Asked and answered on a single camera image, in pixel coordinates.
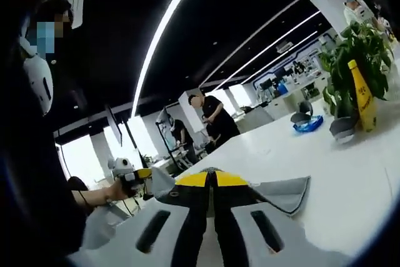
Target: blue bowl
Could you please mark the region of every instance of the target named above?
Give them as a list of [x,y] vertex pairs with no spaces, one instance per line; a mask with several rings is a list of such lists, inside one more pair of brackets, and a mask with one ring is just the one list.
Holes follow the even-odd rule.
[[302,125],[293,125],[295,131],[299,133],[310,133],[315,131],[324,122],[324,118],[321,115],[313,116],[311,119]]

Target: black ceiling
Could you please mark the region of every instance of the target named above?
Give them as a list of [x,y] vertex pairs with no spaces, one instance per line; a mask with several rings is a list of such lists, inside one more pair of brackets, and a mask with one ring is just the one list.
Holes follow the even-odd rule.
[[[98,113],[104,104],[133,101],[148,47],[170,1],[84,0],[83,24],[74,30],[72,53],[77,57],[74,68],[88,109],[81,112],[71,103],[63,105],[49,117],[54,120],[53,128]],[[136,113],[153,113],[177,101],[183,91],[198,87],[243,41],[292,1],[182,0],[154,53]],[[227,78],[316,11],[308,0],[300,0],[255,35],[208,82]],[[319,14],[287,39],[296,44],[315,30],[328,28]],[[251,75],[276,56],[271,48],[237,76]]]

